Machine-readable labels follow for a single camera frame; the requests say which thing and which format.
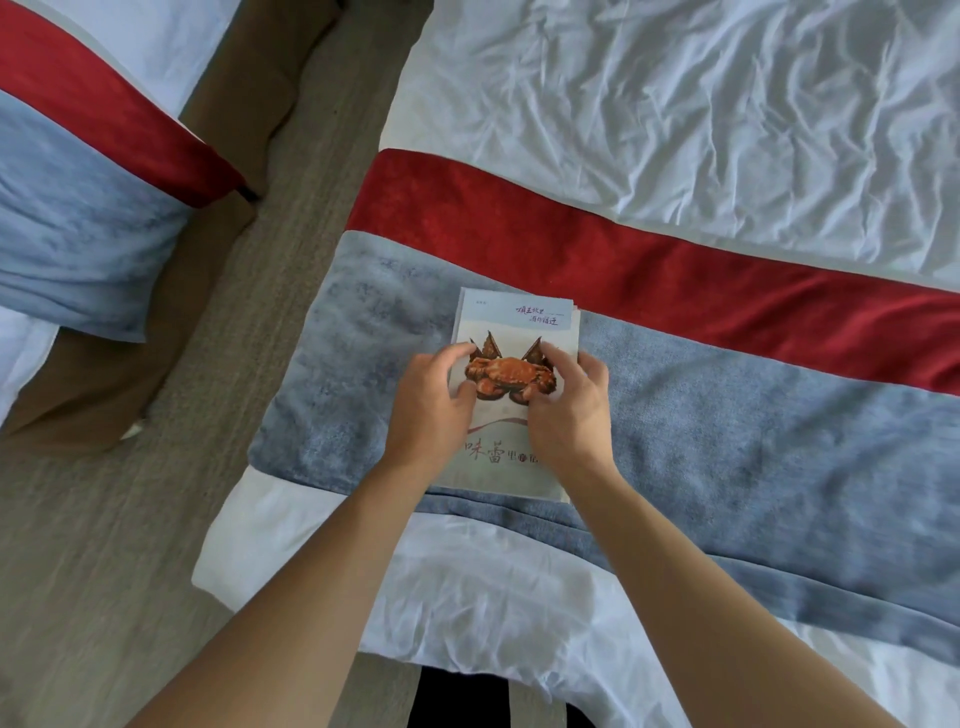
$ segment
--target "booklet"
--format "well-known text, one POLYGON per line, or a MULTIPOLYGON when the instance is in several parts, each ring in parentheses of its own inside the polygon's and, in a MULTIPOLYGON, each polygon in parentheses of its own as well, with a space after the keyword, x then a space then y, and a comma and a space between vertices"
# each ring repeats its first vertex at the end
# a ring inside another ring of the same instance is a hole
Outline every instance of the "booklet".
POLYGON ((535 391, 555 398, 564 390, 540 342, 576 356, 579 339, 580 309, 569 299, 461 290, 452 341, 471 341, 476 349, 454 364, 450 393, 472 379, 477 403, 464 447, 437 485, 569 502, 530 447, 527 407, 535 391))

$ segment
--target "printed crab image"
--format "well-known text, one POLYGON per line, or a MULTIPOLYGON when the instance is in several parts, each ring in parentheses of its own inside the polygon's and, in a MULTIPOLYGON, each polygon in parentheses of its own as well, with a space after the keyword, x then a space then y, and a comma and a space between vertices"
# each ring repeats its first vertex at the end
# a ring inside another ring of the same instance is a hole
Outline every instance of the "printed crab image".
MULTIPOLYGON (((473 339, 470 339, 470 343, 476 346, 473 339)), ((470 355, 464 374, 467 379, 477 383, 479 400, 499 400, 509 394, 512 401, 526 406, 530 404, 534 392, 548 395, 557 389, 553 364, 540 349, 539 338, 526 354, 517 359, 500 353, 493 341, 493 334, 487 331, 483 349, 477 347, 470 355)))

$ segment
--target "brown bed frame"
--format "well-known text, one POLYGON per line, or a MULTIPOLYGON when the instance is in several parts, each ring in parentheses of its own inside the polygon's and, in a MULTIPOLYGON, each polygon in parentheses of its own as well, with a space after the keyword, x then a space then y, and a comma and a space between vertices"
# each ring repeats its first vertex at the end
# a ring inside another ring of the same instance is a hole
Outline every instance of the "brown bed frame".
MULTIPOLYGON (((267 191, 267 143, 294 105, 303 62, 339 13, 336 0, 242 0, 180 115, 240 170, 249 197, 267 191)), ((4 448, 79 453, 118 443, 180 358, 254 215, 239 191, 194 215, 157 280, 146 343, 62 328, 0 429, 4 448)))

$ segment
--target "white bed sheet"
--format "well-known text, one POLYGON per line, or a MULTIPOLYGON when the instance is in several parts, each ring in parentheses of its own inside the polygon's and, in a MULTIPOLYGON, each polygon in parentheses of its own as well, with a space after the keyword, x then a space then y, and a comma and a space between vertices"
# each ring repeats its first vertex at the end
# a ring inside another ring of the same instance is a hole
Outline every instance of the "white bed sheet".
MULTIPOLYGON (((193 583, 238 610, 342 496, 247 468, 193 583)), ((960 725, 960 670, 907 647, 784 621, 911 728, 960 725)), ((415 513, 360 648, 487 672, 578 706, 598 726, 689 725, 619 582, 577 556, 460 516, 415 513)))
POLYGON ((16 396, 40 371, 60 327, 0 305, 0 425, 16 396))
POLYGON ((16 1, 65 27, 174 117, 240 5, 240 0, 16 1))
POLYGON ((437 0, 380 140, 622 224, 960 290, 960 3, 437 0))

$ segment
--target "red fabric stripe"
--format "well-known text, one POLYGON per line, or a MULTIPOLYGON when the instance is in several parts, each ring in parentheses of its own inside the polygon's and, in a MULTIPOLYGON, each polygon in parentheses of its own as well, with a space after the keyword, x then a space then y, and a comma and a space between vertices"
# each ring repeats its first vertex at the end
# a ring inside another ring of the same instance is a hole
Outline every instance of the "red fabric stripe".
POLYGON ((93 51, 11 0, 0 0, 0 89, 190 206, 243 184, 211 147, 93 51))
POLYGON ((386 150, 348 229, 724 349, 960 395, 960 296, 637 231, 466 164, 386 150))

